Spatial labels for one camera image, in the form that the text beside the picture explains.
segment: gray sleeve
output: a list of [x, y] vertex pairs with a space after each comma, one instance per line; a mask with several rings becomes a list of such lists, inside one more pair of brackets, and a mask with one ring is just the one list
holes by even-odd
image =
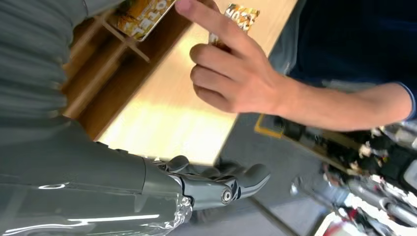
[[74, 27], [83, 0], [0, 1], [0, 145], [47, 139], [67, 127], [60, 115]]
[[86, 16], [83, 0], [0, 0], [0, 183], [142, 188], [142, 158], [93, 142], [60, 115], [62, 64]]

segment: gray floor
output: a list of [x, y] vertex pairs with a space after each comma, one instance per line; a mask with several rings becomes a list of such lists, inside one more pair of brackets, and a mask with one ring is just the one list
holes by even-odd
[[[296, 144], [255, 133], [253, 128], [258, 116], [258, 114], [239, 116], [221, 152], [221, 157], [224, 160], [237, 161], [243, 166], [257, 163], [267, 165], [272, 173], [271, 179], [256, 198], [292, 226], [297, 233], [304, 236], [325, 208], [305, 196], [291, 196], [289, 190], [292, 180], [299, 175], [314, 177], [321, 181], [322, 178], [317, 174], [321, 163]], [[204, 225], [181, 226], [170, 235], [285, 235], [268, 222], [247, 200], [224, 207], [213, 219], [214, 222]]]

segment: light wood surface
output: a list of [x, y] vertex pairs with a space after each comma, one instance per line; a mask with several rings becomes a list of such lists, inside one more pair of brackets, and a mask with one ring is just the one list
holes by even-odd
[[[217, 0], [224, 11], [230, 0]], [[239, 0], [234, 3], [261, 11], [249, 35], [269, 54], [296, 0]], [[208, 32], [193, 25], [99, 138], [111, 148], [133, 154], [211, 165], [223, 147], [236, 114], [220, 112], [194, 94], [189, 51], [207, 43]]]

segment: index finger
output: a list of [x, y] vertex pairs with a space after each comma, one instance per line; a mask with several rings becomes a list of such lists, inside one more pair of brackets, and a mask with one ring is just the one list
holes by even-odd
[[232, 19], [201, 2], [178, 0], [175, 8], [180, 15], [216, 34], [229, 48], [243, 53], [249, 46], [250, 41], [245, 40], [248, 36]]

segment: yellow edge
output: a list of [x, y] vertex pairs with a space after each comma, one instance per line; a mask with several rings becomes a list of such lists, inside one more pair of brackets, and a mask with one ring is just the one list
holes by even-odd
[[261, 122], [264, 119], [264, 117], [265, 117], [264, 114], [261, 114], [259, 116], [258, 121], [255, 124], [255, 128], [254, 128], [255, 132], [263, 134], [263, 135], [268, 135], [268, 136], [271, 136], [271, 137], [274, 137], [274, 138], [277, 138], [277, 139], [281, 139], [284, 131], [275, 132], [275, 131], [269, 130], [267, 128], [261, 127]]

